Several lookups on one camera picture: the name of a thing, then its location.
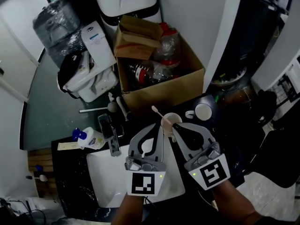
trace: black countertop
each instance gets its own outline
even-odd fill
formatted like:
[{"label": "black countertop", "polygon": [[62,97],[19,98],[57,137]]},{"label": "black countertop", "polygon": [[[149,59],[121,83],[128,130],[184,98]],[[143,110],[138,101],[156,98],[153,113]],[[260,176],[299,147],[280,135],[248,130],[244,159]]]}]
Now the black countertop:
[{"label": "black countertop", "polygon": [[[208,121],[200,121],[198,119],[187,119],[185,112],[191,110],[195,104],[207,103],[213,110],[213,115]],[[183,122],[192,122],[204,126],[211,131],[213,136],[222,146],[221,138],[218,138],[218,125],[219,125],[219,110],[214,103],[212,96],[198,97],[187,101],[181,105],[173,107],[167,111],[162,111],[162,114],[174,112],[177,113]],[[144,118],[143,120],[127,121],[123,123],[125,135],[119,138],[120,146],[128,145],[131,138],[136,135],[142,128],[154,122],[160,122],[161,118],[157,114]],[[93,190],[90,179],[90,174],[87,165],[86,155],[100,150],[92,150],[85,148],[83,150],[63,150],[57,151],[58,143],[71,142],[72,138],[64,138],[53,141],[52,146],[52,159],[53,169],[56,178],[57,190],[61,200],[62,207],[66,216],[89,221],[98,222],[111,222],[117,209],[100,208]],[[176,143],[171,142],[171,146],[176,157],[182,181],[185,186],[186,193],[182,196],[155,203],[158,208],[163,210],[165,215],[174,214],[176,211],[184,214],[184,221],[196,212],[196,209],[205,209],[207,213],[214,212],[211,207],[200,197],[199,193],[207,201],[212,200],[210,191],[204,191],[194,181],[194,179],[184,169],[183,164],[185,160],[181,151]],[[109,149],[108,144],[101,150]],[[236,156],[237,152],[234,148],[227,149],[230,153],[225,151],[229,169],[231,172],[231,182],[235,186],[239,186],[244,182],[239,168],[239,157]],[[153,210],[152,205],[145,205],[144,215],[147,216]]]}]

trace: white wall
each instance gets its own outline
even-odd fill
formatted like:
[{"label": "white wall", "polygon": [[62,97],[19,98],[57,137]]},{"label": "white wall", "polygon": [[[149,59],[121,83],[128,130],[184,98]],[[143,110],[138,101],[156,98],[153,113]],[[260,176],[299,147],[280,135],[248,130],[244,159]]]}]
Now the white wall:
[{"label": "white wall", "polygon": [[0,197],[37,196],[34,180],[25,178],[27,152],[19,150],[23,103],[0,87]]},{"label": "white wall", "polygon": [[47,4],[47,0],[0,0],[0,14],[36,60],[44,46],[32,28],[32,20]]},{"label": "white wall", "polygon": [[270,53],[252,77],[262,90],[272,87],[300,55],[300,0],[292,0],[290,14]]},{"label": "white wall", "polygon": [[240,0],[160,0],[164,22],[186,39],[206,68],[206,91],[223,55]]}]

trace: handle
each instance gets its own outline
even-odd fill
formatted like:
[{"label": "handle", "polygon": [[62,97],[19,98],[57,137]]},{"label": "handle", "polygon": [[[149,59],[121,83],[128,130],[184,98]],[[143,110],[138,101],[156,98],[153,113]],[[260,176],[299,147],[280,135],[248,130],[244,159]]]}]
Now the handle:
[{"label": "handle", "polygon": [[186,111],[186,118],[193,119],[195,111]]}]

